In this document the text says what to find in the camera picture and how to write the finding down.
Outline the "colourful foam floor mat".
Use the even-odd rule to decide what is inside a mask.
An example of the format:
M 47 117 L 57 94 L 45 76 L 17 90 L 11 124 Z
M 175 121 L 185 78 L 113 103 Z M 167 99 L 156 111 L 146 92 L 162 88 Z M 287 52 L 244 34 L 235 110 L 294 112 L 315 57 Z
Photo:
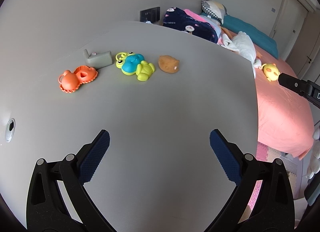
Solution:
M 295 207 L 290 178 L 284 164 L 278 164 L 281 152 L 258 142 L 256 159 L 262 161 L 250 191 L 250 198 L 238 223 L 250 231 L 290 231 L 295 227 Z

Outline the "pink bed sheet mattress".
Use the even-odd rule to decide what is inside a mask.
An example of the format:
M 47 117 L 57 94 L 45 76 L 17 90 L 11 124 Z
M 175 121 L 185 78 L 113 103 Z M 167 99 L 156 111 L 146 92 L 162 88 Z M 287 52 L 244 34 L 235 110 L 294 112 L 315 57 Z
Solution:
M 302 159 L 313 144 L 310 106 L 305 99 L 280 86 L 278 80 L 267 80 L 260 69 L 262 64 L 276 64 L 280 74 L 294 73 L 284 62 L 276 63 L 273 56 L 255 49 L 257 108 L 251 111 L 258 115 L 258 141 Z

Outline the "yellow chick plush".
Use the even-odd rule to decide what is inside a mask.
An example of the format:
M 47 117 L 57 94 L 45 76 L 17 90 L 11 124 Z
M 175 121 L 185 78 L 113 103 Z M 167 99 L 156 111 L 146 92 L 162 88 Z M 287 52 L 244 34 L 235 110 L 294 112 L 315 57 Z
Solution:
M 280 71 L 276 64 L 262 64 L 260 69 L 263 71 L 268 81 L 277 81 L 280 75 Z

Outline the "teal pillow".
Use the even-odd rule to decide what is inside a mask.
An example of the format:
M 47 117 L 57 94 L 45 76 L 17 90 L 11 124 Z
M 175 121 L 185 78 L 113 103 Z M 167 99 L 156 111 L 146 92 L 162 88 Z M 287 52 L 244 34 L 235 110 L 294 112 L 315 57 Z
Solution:
M 274 58 L 279 59 L 277 43 L 253 25 L 246 23 L 239 18 L 225 15 L 222 27 L 236 34 L 239 32 L 246 33 L 254 44 L 271 54 Z

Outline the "orange crab toy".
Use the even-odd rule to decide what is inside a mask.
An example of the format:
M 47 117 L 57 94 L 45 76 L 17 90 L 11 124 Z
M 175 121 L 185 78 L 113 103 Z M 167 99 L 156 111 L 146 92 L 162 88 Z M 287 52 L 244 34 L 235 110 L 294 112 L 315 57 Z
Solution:
M 77 67 L 73 72 L 65 70 L 59 77 L 60 90 L 65 93 L 73 93 L 83 84 L 92 82 L 98 76 L 95 68 L 86 65 Z

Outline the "white goose plush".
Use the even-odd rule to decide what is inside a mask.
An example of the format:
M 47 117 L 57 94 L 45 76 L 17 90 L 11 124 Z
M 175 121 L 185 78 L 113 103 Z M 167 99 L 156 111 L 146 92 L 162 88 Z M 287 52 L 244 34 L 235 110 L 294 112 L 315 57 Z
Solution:
M 230 38 L 226 33 L 223 33 L 220 40 L 220 46 L 242 56 L 251 63 L 253 76 L 256 78 L 257 51 L 249 35 L 240 31 L 236 36 Z

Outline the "grey desk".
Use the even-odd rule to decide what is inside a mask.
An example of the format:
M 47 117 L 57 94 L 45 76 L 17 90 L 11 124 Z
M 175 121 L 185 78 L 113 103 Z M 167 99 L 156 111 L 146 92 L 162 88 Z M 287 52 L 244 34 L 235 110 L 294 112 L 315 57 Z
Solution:
M 117 231 L 204 231 L 234 184 L 210 144 L 219 129 L 245 152 L 257 146 L 257 95 L 252 66 L 214 43 L 161 26 L 127 22 L 86 45 L 112 53 L 133 51 L 156 63 L 160 55 L 180 70 L 157 69 L 148 81 L 116 66 L 72 94 L 58 77 L 83 63 L 84 47 L 1 30 L 1 194 L 21 223 L 36 161 L 62 160 L 100 130 L 110 147 L 87 192 Z

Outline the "blue green frog toy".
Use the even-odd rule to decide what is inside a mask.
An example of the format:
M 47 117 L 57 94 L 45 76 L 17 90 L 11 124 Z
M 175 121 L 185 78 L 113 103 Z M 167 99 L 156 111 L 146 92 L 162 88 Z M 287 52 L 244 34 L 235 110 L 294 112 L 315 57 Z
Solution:
M 116 67 L 127 76 L 136 75 L 137 80 L 147 81 L 155 72 L 155 66 L 145 60 L 142 54 L 120 52 L 116 54 Z

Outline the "brown plush toy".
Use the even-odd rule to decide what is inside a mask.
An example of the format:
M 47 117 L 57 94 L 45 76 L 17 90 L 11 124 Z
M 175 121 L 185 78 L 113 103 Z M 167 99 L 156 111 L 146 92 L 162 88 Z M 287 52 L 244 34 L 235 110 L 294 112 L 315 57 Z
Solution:
M 161 55 L 158 60 L 160 69 L 169 74 L 177 73 L 180 61 L 169 55 Z

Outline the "patchwork checkered pillow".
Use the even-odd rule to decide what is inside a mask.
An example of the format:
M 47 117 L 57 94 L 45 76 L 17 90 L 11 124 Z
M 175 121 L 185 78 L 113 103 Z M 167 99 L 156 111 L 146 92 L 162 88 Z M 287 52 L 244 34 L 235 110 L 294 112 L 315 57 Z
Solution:
M 202 11 L 210 18 L 214 18 L 222 25 L 224 17 L 227 15 L 226 7 L 213 0 L 202 0 L 201 1 Z

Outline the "pink blanket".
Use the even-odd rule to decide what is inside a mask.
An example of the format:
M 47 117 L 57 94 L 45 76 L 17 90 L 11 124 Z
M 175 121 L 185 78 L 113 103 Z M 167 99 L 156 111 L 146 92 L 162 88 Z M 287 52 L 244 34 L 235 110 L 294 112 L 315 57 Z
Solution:
M 197 21 L 207 22 L 207 23 L 209 23 L 209 24 L 212 25 L 212 26 L 215 25 L 215 26 L 220 27 L 219 21 L 216 21 L 216 20 L 211 19 L 211 18 L 209 18 L 209 17 L 207 17 L 207 16 L 204 16 L 204 15 L 198 15 L 198 14 L 192 12 L 192 11 L 189 10 L 189 9 L 184 9 L 183 11 L 184 11 L 185 14 L 187 14 L 189 17 L 191 17 L 191 18 L 193 18 L 193 19 L 195 19 L 195 20 L 197 20 Z

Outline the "navy rabbit blanket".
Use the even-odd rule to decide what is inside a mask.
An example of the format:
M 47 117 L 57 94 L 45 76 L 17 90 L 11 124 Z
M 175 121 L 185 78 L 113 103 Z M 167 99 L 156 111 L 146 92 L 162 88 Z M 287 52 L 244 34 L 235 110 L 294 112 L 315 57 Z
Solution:
M 163 17 L 163 26 L 191 34 L 213 43 L 217 43 L 219 34 L 212 25 L 207 22 L 200 22 L 189 17 L 177 7 L 169 8 Z

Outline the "black wall socket panel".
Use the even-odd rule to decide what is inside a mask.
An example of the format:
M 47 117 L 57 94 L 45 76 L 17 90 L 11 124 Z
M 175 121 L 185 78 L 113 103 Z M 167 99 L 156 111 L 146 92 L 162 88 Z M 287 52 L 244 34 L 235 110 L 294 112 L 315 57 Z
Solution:
M 160 7 L 149 8 L 141 10 L 139 14 L 140 22 L 156 23 L 160 20 Z

